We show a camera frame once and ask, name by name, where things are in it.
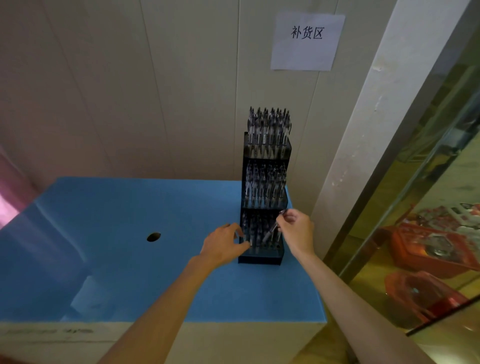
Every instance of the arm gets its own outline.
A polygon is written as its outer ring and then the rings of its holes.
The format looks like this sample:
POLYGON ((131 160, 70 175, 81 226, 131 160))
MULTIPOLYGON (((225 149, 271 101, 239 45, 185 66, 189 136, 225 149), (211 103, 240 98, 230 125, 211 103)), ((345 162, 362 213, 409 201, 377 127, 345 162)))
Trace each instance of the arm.
POLYGON ((429 356, 332 272, 313 251, 313 223, 294 209, 277 222, 360 363, 433 364, 429 356))
POLYGON ((110 348, 99 364, 163 363, 172 347, 198 289, 217 267, 229 263, 249 247, 235 244, 238 224, 227 224, 210 233, 199 255, 194 256, 154 304, 110 348))

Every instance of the pen display rack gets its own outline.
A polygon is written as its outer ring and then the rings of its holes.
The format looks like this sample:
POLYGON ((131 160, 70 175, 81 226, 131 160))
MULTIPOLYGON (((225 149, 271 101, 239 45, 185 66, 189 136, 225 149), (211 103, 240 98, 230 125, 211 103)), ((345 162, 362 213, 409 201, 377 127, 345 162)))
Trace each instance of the pen display rack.
POLYGON ((288 206, 285 189, 287 167, 292 151, 288 135, 290 113, 250 108, 248 131, 243 139, 242 198, 240 225, 242 242, 250 249, 239 257, 239 263, 274 264, 282 262, 284 247, 278 229, 264 239, 281 210, 288 206))

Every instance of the human hand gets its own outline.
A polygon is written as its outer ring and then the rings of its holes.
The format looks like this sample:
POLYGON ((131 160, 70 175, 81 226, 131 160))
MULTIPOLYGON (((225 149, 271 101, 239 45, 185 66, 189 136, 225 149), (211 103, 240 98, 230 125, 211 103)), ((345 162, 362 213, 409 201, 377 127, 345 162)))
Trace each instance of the human hand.
POLYGON ((243 236, 243 232, 237 223, 225 224, 208 234, 200 251, 200 257, 205 258, 212 269, 230 263, 233 259, 242 255, 248 248, 249 242, 235 244, 234 239, 243 236))
POLYGON ((290 208, 283 215, 278 215, 276 221, 290 251, 297 259, 301 254, 315 254, 313 222, 308 215, 290 208))

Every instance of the paper sign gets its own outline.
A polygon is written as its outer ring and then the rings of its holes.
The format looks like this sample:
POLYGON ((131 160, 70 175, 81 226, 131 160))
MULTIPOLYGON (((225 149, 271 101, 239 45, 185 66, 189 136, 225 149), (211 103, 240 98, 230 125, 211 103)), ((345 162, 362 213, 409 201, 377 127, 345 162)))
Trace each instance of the paper sign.
POLYGON ((281 12, 276 16, 272 70, 332 69, 344 15, 281 12))

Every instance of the red container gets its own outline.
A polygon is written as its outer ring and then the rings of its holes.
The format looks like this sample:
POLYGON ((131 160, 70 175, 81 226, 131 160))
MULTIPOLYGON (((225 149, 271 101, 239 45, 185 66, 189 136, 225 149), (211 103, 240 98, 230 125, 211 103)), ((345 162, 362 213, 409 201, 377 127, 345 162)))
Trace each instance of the red container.
POLYGON ((468 298, 427 272, 395 272, 385 277, 385 291, 399 304, 428 322, 465 303, 468 298))
POLYGON ((390 253, 397 267, 452 278, 480 264, 463 235, 401 223, 392 233, 390 253))

